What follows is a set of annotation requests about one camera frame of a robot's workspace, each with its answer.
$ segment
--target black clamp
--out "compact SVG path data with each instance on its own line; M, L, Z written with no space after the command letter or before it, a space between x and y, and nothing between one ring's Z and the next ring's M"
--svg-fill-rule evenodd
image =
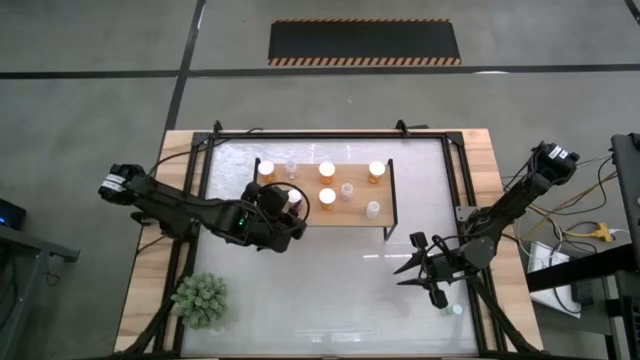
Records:
M411 136L411 133L409 133L409 129L428 129L429 125L407 126L407 124L404 122L404 120L400 119L396 123L396 127L395 128L397 130L402 131L402 137L403 138L408 138L408 137Z
M631 136L631 142L633 143L633 146L636 148L636 150L640 151L640 134L631 133L629 134L629 136Z

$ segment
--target wooden tray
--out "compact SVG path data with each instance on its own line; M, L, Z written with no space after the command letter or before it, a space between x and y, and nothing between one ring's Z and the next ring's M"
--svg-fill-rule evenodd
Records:
M258 176L258 164L260 159L256 159L254 169L254 179L264 185L264 181ZM378 184L371 184L367 179L369 175L369 165L361 164L334 164L336 173L333 183L325 185L320 181L318 172L319 164L297 164L295 179L289 179L284 164L274 164L275 179L273 182L288 182L302 189L309 197L311 212L307 219L309 226L371 226L371 227L391 227L396 225L395 188L393 182L393 161L387 163L387 171L380 178ZM340 197L340 187L344 183L351 183L354 187L354 194L350 201L343 201ZM324 188L333 189L336 192L336 202L333 210L325 211L320 207L318 194ZM380 203L380 213L378 217L370 220L365 216L365 209L370 201ZM301 216L306 212L306 204L302 200Z

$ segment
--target black cable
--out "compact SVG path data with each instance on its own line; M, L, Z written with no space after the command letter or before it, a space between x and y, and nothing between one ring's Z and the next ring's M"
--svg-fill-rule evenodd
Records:
M524 163L524 165L522 165L522 167L520 168L520 170L518 170L518 172L511 176L511 181L509 181L507 183L507 185L505 185L502 189L506 190L509 188L509 186L516 180L516 178L518 177L518 175L520 175L520 173L522 172L522 170L524 170L525 167L527 167L527 165L529 165L529 162L531 161L531 157L529 157L529 159Z
M2 329L4 329L5 325L7 324L9 319L11 318L11 314L13 314L13 310L15 309L16 305L18 304L18 266L16 265L16 258L15 258L15 255L13 255L13 254L11 255L11 267L13 269L12 284L9 285L9 287L7 288L5 293L2 294L2 299L0 300L0 304L4 301L4 298L6 297L6 294L9 293L9 288L10 287L13 287L13 301L11 303L11 307L9 308L9 312L7 313L7 316L5 316L5 318L2 319L2 321L0 322L0 332L2 332Z
M546 210L546 209L543 209L543 208L540 208L540 210L543 210L548 214L567 216L567 215L584 214L584 213L587 213L587 212L590 212L590 211L594 211L594 210L598 210L598 209L604 207L607 204L607 192L604 190L604 186L602 184L602 168L604 167L604 165L606 163L608 163L612 159L613 159L613 157L607 158L605 161L602 162L602 164L600 164L600 167L598 167L598 186L600 187L600 191L602 192L602 197L603 197L602 204L600 204L598 206L595 206L595 207L592 207L590 209L573 211L573 212L568 212L568 213L560 213L560 212L555 212L555 211L549 211L549 210ZM565 206L564 209L567 209L567 208L570 208L570 207L576 205L578 203L578 201L582 200L588 194L589 193L585 193L582 196L578 197L576 200L573 201L573 203L571 205Z
M54 274L51 272L51 270L49 269L49 262L45 260L45 266L47 267L47 271L45 271L44 276L47 280L47 285L49 287L54 287L56 285L58 285L58 283L60 282L60 276Z
M553 266L553 253L555 253L556 250L558 250L560 245L562 245L562 242L559 242L556 246L553 247L553 249L551 249L551 254L549 255L549 265L548 265L548 267L552 267ZM562 300L560 300L560 296L558 295L558 289L557 288L553 288L553 295L556 297L556 300L558 301L558 304L560 304L560 307L562 307L564 309L564 311L566 311L568 313L571 313L571 314L580 314L580 311L569 310L562 303Z
M248 134L248 133L250 133L250 132L253 132L253 131L256 131L256 130L264 130L264 129L263 129L263 128L261 128L261 127L255 127L255 128L252 128L252 129L248 130L248 131L246 132L246 134ZM196 153L199 153L199 152L202 152L202 151L208 150L208 149L210 149L210 148L214 148L214 147L216 147L216 146L222 145L222 144L226 143L227 141L229 141L229 140L231 140L231 139L224 139L224 140L219 141L219 142L217 142L217 143L215 143L214 141L211 141L211 143L210 143L209 145L207 145L207 146L205 146L205 147L203 147L203 148L201 148L201 149L200 149L200 145L202 145L202 144L203 144L205 141L207 141L207 140L209 140L209 137L205 137L205 138L204 138L204 139L202 139L198 144L196 144L196 148L199 148L198 150L196 150ZM151 169L149 169L149 172L147 172L147 174L148 174L149 176L152 176L152 175L155 173L155 171L158 169L158 166L160 166L160 164L164 163L164 162L165 162L165 161L167 161L167 160L171 160L171 159L173 159L173 158L176 158L176 157L178 157L178 156L182 156L182 155L188 155L188 154L190 154L190 153L191 153L191 150L187 150L187 151L183 151L183 152L179 152L179 153L177 153L177 154L173 154L173 155L167 156L167 157L166 157L166 158L164 158L164 159L158 160L158 162L156 162L156 163L151 167Z
M146 244L145 246L141 247L140 249L138 249L138 251L136 251L136 256L138 256L142 252L142 250L148 248L149 246L152 246L152 245L156 244L158 241L160 241L160 240L162 240L164 238L166 238L166 236L164 236L164 235L160 236L159 238L157 238L157 239L153 240L152 242Z
M486 228L482 229L481 231L478 231L478 232L473 233L473 234L449 235L449 236L446 236L446 237L440 237L440 236L438 236L438 237L440 238L441 241L445 241L445 240L449 240L449 239L464 239L464 238L469 238L469 237L476 237L476 236L480 236L480 235L484 234L489 229L491 229L494 225L495 225L495 222L492 223L491 225L487 226Z
M450 283L454 283L456 281L472 279L474 277L477 277L477 275L473 274L473 275L462 275L462 276L448 277L448 278L433 278L433 279L424 279L422 281L423 282L427 282L427 283L438 283L438 282L441 282L441 281L447 281L447 282L450 282Z
M593 223L593 221L581 221L579 223L576 223L572 226L570 226L569 228L567 228L567 230L572 230L580 225L584 225L584 224L591 224ZM558 233L555 229L555 226L553 227L553 234L556 236L556 238L560 239L560 237L558 236ZM574 241L574 240L569 240L566 238L566 236L564 236L564 234L560 234L560 236L562 236L562 238L564 238L564 241L562 242L566 242L569 245L573 246L574 248L580 250L580 251L584 251L587 253L591 253L591 254L595 254L598 252L598 249L593 246L592 244L589 244L587 242L584 241ZM557 251L558 247L560 246L560 244L562 243L558 243L558 245L556 245L552 250L551 250L551 255L549 256L549 267L552 266L552 261L553 261L553 253ZM576 246L575 244L581 244L581 245L586 245L586 246L590 246L593 249L593 252L589 252L583 248L580 248L578 246ZM558 304L560 304L560 307L562 307L566 312L569 312L571 314L580 314L580 311L573 311L573 310L569 310L563 303L562 300L560 300L560 296L558 295L558 290L556 288L553 288L553 295L555 296L556 300L558 301Z

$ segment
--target green plant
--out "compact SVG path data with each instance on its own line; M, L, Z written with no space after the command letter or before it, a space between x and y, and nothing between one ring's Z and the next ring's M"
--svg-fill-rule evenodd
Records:
M171 300L183 323L193 329L209 327L227 312L227 284L210 273L186 277Z

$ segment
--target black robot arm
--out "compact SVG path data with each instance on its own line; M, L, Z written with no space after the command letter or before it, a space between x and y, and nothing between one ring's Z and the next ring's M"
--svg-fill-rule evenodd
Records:
M240 199L205 200L156 181L139 165L113 165L98 193L108 202L136 206L174 239L197 236L202 224L227 243L284 252L306 229L295 210L283 211L287 193L275 186L249 183Z
M498 242L504 229L524 215L527 207L552 186L569 181L576 170L576 162L579 158L578 154L569 153L556 144L541 142L532 149L531 157L521 169L522 171L526 168L526 174L493 206L477 209L467 219L462 220L461 235L432 237L433 246L440 248L441 254L429 256L430 248L427 247L429 244L425 234L422 232L411 234L411 244L418 251L395 274L414 267L419 267L420 271L417 278L399 282L398 285L421 286L429 291L429 297L434 306L445 308L448 305L447 298L438 288L438 282L452 283L468 280L501 323L516 349L520 352L536 351L515 330L497 301L484 288L477 273L487 268L496 255ZM459 238L461 246L449 249L445 240L450 238ZM461 271L465 271L466 275L454 276Z

